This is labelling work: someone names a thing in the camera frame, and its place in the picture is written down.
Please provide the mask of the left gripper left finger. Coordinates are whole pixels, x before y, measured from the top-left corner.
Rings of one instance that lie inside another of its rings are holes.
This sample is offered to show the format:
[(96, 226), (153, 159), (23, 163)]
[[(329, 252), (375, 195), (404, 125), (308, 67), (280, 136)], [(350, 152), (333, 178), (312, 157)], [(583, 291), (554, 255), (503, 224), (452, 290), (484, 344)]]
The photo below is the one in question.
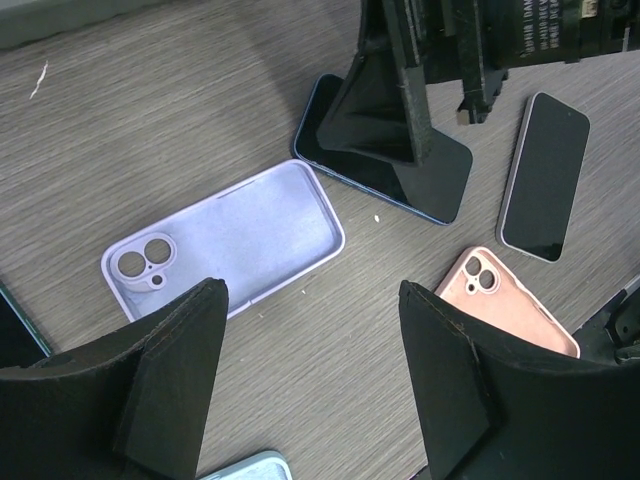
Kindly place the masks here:
[(3, 369), (2, 477), (194, 478), (228, 305), (208, 278), (90, 343)]

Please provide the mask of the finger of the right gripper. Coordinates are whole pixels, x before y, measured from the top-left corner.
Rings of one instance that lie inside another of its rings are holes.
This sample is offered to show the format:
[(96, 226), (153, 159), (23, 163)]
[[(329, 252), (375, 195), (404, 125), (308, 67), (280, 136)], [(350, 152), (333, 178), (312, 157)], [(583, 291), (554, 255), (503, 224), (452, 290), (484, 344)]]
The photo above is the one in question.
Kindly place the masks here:
[(355, 56), (318, 127), (327, 150), (403, 166), (433, 145), (426, 94), (423, 1), (363, 1)]

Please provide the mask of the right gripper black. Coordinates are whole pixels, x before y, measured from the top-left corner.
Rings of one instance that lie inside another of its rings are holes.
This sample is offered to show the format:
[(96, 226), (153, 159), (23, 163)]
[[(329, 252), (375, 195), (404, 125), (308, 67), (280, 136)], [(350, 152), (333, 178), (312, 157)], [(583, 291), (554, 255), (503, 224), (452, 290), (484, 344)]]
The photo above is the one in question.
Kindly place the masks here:
[(461, 78), (460, 125), (484, 123), (510, 68), (639, 48), (637, 1), (426, 1), (428, 84)]

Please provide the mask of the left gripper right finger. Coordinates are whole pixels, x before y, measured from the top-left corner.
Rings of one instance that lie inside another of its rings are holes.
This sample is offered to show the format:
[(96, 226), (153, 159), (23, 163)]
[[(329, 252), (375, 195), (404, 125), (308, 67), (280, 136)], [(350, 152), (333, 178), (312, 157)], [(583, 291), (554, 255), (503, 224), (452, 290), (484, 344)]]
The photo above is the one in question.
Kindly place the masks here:
[(622, 290), (565, 356), (490, 326), (417, 283), (401, 333), (428, 479), (635, 479), (639, 294)]

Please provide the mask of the blue phone black screen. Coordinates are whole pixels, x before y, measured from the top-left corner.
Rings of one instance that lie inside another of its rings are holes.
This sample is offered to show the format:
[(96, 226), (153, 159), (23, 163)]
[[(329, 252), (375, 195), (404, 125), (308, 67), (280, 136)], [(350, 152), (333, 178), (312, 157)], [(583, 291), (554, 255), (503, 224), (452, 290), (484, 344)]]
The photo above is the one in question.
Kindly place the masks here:
[(473, 156), (437, 131), (424, 165), (404, 167), (354, 153), (325, 150), (316, 131), (343, 79), (323, 74), (315, 82), (292, 141), (292, 154), (323, 173), (438, 225), (449, 225), (462, 204)]

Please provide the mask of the lilac phone case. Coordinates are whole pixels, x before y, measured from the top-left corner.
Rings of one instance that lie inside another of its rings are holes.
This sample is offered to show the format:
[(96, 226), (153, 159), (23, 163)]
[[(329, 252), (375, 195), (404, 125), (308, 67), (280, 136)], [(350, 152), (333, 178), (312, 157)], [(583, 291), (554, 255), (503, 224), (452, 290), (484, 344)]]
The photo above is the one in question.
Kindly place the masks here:
[(103, 276), (134, 322), (205, 278), (229, 316), (338, 255), (344, 229), (312, 169), (287, 160), (112, 244)]

